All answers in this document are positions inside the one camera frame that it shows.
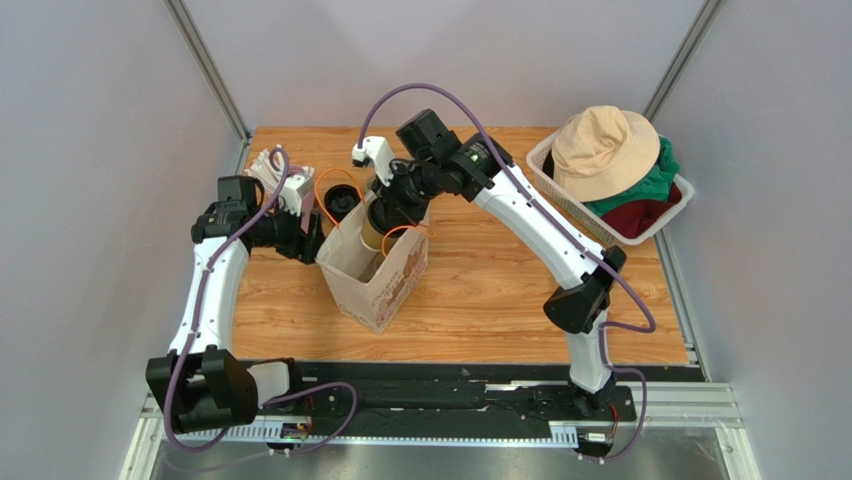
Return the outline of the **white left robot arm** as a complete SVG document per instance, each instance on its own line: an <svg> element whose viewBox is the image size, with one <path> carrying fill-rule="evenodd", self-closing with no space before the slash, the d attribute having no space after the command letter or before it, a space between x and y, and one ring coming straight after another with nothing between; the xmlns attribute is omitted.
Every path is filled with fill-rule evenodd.
<svg viewBox="0 0 852 480"><path fill-rule="evenodd" d="M305 265L325 236L314 208L313 169L294 167L283 186L221 177L218 197L191 228L194 270L179 329L145 378L175 434L248 425L298 378L291 359L248 364L231 352L238 289L255 248Z"/></svg>

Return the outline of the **white paper takeout bag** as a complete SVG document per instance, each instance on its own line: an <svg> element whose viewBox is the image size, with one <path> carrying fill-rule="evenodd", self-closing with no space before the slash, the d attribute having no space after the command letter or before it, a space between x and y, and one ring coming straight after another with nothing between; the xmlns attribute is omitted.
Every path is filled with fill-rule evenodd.
<svg viewBox="0 0 852 480"><path fill-rule="evenodd" d="M361 202L338 224L321 210L332 228L326 234L316 263L332 297L345 316L381 334L428 267L429 240L435 236L428 224L404 227L391 236L396 240L386 253L368 249L361 240L366 208L375 195L365 192L354 178Z"/></svg>

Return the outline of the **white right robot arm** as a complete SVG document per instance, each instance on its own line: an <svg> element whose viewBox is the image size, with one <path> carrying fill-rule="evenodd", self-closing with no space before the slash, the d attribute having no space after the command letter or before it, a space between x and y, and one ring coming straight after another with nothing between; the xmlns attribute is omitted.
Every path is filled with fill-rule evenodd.
<svg viewBox="0 0 852 480"><path fill-rule="evenodd" d="M385 237L396 227L419 224L430 201L443 194L488 212L543 262L558 285L543 311L566 335L572 384L588 395L609 391L614 379L602 329L625 253L582 239L484 131L462 142L426 109L396 135L409 153L406 159L396 157L380 136L362 135L352 149L353 165L375 170L378 197L368 209L369 232Z"/></svg>

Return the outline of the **single paper coffee cup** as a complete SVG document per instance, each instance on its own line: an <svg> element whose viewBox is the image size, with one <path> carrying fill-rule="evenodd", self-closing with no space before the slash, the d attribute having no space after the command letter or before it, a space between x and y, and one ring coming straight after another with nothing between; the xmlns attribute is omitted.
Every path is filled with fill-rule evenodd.
<svg viewBox="0 0 852 480"><path fill-rule="evenodd" d="M361 229L362 243L372 251L381 252L382 250L384 250L386 253L388 253L393 248L393 245L395 244L396 240L392 236L387 236L387 234L385 234L384 236L380 236L375 230L370 227L366 219L368 207L366 208L365 219L363 221Z"/></svg>

